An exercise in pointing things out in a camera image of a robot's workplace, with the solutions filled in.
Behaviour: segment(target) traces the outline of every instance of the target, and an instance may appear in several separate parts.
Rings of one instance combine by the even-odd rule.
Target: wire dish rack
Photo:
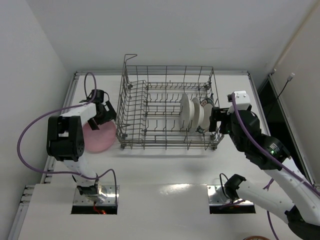
[[[126,54],[123,61],[116,118],[121,147],[217,149],[223,139],[218,128],[190,134],[179,124],[183,93],[220,106],[213,67],[127,65],[136,56]]]

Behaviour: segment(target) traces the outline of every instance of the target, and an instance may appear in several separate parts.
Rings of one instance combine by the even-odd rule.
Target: cable
[[[78,105],[74,105],[74,106],[67,106],[67,107],[63,107],[63,108],[59,108],[59,109],[56,109],[56,110],[52,110],[52,111],[49,111],[39,117],[37,117],[35,120],[33,120],[31,123],[29,123],[28,126],[25,127],[25,129],[22,131],[19,139],[18,139],[18,142],[17,142],[17,145],[16,145],[16,152],[18,154],[18,157],[20,159],[20,161],[28,168],[28,169],[31,169],[32,171],[34,172],[37,172],[37,173],[40,173],[40,174],[72,174],[72,175],[78,175],[78,176],[81,176],[83,177],[84,179],[88,179],[88,180],[98,180],[100,178],[102,178],[104,175],[106,175],[108,172],[112,172],[113,173],[113,177],[114,177],[114,185],[115,185],[115,204],[117,205],[118,204],[118,201],[117,201],[117,179],[116,179],[116,173],[115,171],[110,168],[108,169],[107,171],[105,171],[103,174],[97,176],[97,177],[88,177],[88,176],[85,176],[85,175],[82,175],[81,173],[78,173],[78,172],[75,172],[75,171],[44,171],[44,170],[41,170],[41,169],[38,169],[36,167],[33,167],[31,166],[30,164],[28,164],[25,159],[23,158],[22,154],[21,154],[21,142],[22,142],[22,139],[24,137],[24,135],[26,134],[26,132],[28,131],[29,128],[31,128],[31,126],[33,124],[35,124],[36,122],[38,122],[39,120],[43,119],[44,117],[46,116],[49,116],[51,114],[54,114],[54,113],[57,113],[57,112],[61,112],[63,110],[68,110],[68,109],[74,109],[74,108],[78,108],[78,107],[82,107],[82,106],[85,106],[85,105],[88,105],[90,103],[93,102],[93,100],[95,99],[96,95],[97,95],[97,81],[96,81],[96,77],[95,75],[92,73],[92,72],[87,72],[87,74],[84,76],[84,84],[86,84],[86,81],[87,81],[87,76],[88,75],[91,75],[93,77],[93,82],[94,82],[94,92],[93,92],[93,96],[92,98],[88,101],[88,102],[85,102],[84,104],[78,104]]]
[[[96,208],[96,204],[97,204],[97,202],[94,202],[94,203],[93,203],[93,210],[94,210],[95,212],[97,212],[98,214],[106,214],[105,210],[99,210],[99,209],[97,209],[97,208]]]
[[[219,179],[220,179],[220,184],[221,184],[221,189],[222,189],[223,195],[224,195],[227,199],[229,199],[229,197],[228,197],[228,196],[226,195],[226,193],[225,193],[224,185],[223,185],[223,183],[222,183],[222,178],[221,178],[222,175],[226,178],[227,181],[229,180],[229,178],[228,178],[224,173],[220,173],[220,174],[219,174]]]
[[[247,138],[252,142],[252,144],[259,149],[266,157],[268,157],[274,164],[278,165],[279,167],[283,168],[284,170],[286,170],[289,174],[291,174],[293,177],[295,177],[297,180],[299,180],[300,182],[303,182],[303,184],[309,189],[311,190],[313,193],[315,193],[318,197],[320,197],[320,192],[318,192],[310,183],[308,183],[307,181],[303,180],[300,176],[298,176],[297,174],[295,174],[294,172],[292,172],[289,168],[287,168],[285,165],[283,165],[281,162],[279,162],[275,157],[273,157],[268,151],[266,151],[265,149],[263,149],[255,140],[254,138],[250,135],[250,133],[248,132],[244,122],[242,121],[241,117],[240,117],[240,113],[236,104],[236,96],[235,93],[232,93],[232,105],[234,108],[234,113],[235,116],[243,130],[243,132],[245,133],[245,135],[247,136]]]
[[[108,96],[108,101],[110,101],[109,94],[106,91],[103,91],[103,92],[104,92],[104,94],[106,94]]]
[[[284,87],[282,88],[281,92],[280,92],[279,95],[276,97],[276,100],[273,102],[273,104],[272,104],[269,112],[265,115],[265,118],[266,118],[266,119],[268,118],[268,116],[269,116],[269,114],[271,113],[272,109],[273,109],[274,106],[276,105],[276,103],[277,103],[280,95],[283,93],[283,91],[285,90],[285,88],[286,88],[286,86],[287,86],[287,84],[288,84],[289,82],[290,82],[289,80],[286,81],[286,83],[285,83]]]
[[[269,183],[267,184],[267,186],[265,186],[263,189],[266,189],[267,191],[269,191],[269,188],[271,186],[271,184],[274,182],[274,179],[271,178],[271,180],[269,181]],[[271,217],[270,217],[270,212],[269,211],[266,211],[266,215],[268,217],[268,222],[269,222],[269,225],[270,225],[270,228],[271,228],[271,231],[273,233],[273,236],[275,237],[276,240],[279,240],[277,234],[276,234],[276,231],[274,229],[274,226],[272,224],[272,221],[271,221]]]
[[[93,203],[93,211],[97,212],[98,214],[101,214],[100,211],[96,208],[96,203],[97,202]]]
[[[228,204],[224,204],[224,205],[220,206],[219,209],[223,209],[223,208],[226,208],[226,207],[236,206],[236,205],[238,205],[238,204],[240,204],[240,203],[243,203],[243,202],[245,202],[245,201],[246,201],[245,199],[242,199],[242,200],[240,200],[240,201],[230,202],[230,203],[228,203]]]
[[[93,76],[93,81],[94,81],[94,97],[91,99],[92,101],[95,99],[96,97],[96,94],[97,94],[97,81],[96,81],[96,77],[94,76],[94,74],[92,72],[88,72],[85,77],[84,77],[84,81],[83,81],[83,89],[84,89],[84,95],[85,95],[85,98],[88,99],[90,97],[91,94],[87,94],[87,87],[86,87],[86,83],[87,83],[87,75],[88,74],[91,74]]]

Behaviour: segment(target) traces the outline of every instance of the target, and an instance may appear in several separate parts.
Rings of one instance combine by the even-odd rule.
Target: metal mounting plate
[[[208,198],[209,198],[209,206],[222,206],[225,205],[226,202],[221,197],[221,194],[218,192],[218,190],[221,188],[221,185],[207,185],[208,190]],[[244,201],[240,202],[239,204],[236,204],[239,206],[254,206],[254,203],[251,201]]]
[[[115,193],[115,185],[102,185],[102,191],[106,193],[106,200],[103,203],[97,203],[97,206],[116,206],[116,195],[117,202],[119,202],[119,191],[120,188],[117,186],[117,193]],[[79,190],[75,189],[73,197],[73,206],[93,206],[94,202],[89,200],[84,195],[80,195]]]

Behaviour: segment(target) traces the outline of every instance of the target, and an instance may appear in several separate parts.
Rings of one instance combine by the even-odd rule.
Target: white wall
[[[27,0],[73,71],[147,65],[249,70],[259,85],[315,0]]]
[[[0,32],[0,239],[5,239],[24,186],[40,179],[18,159],[18,137],[33,119],[62,106],[71,76],[25,0],[1,2]],[[38,168],[46,162],[46,125],[36,124],[22,144],[25,159]]]
[[[273,75],[279,93],[295,73],[280,99],[305,152],[309,168],[320,183],[320,5],[318,4],[280,59]]]

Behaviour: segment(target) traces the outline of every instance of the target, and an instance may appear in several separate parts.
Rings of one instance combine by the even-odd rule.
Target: black cable
[[[114,178],[114,193],[115,193],[115,206],[118,207],[118,189],[117,189],[117,178],[116,178],[116,173],[113,170],[113,178]]]
[[[222,175],[226,178],[227,181],[229,180],[229,178],[228,178],[224,173],[220,173],[220,174],[219,174],[220,184],[221,184],[221,188],[222,188],[223,195],[224,195],[227,199],[229,199],[229,197],[228,197],[228,196],[226,195],[226,193],[225,193],[224,185],[223,185],[223,183],[222,183],[222,177],[221,177]]]
[[[283,91],[285,90],[285,88],[286,88],[286,86],[287,86],[287,84],[288,84],[289,82],[290,82],[290,81],[288,81],[288,80],[286,81],[286,83],[285,83],[284,87],[282,88],[281,92],[280,92],[279,95],[276,97],[276,100],[273,102],[273,104],[272,104],[269,112],[265,115],[265,118],[266,118],[266,119],[268,118],[269,114],[271,113],[272,109],[274,108],[275,104],[277,103],[280,95],[283,93]]]
[[[105,92],[105,91],[103,91],[103,92],[104,92],[104,94],[106,94],[108,96],[108,101],[110,101],[109,94],[107,92]]]

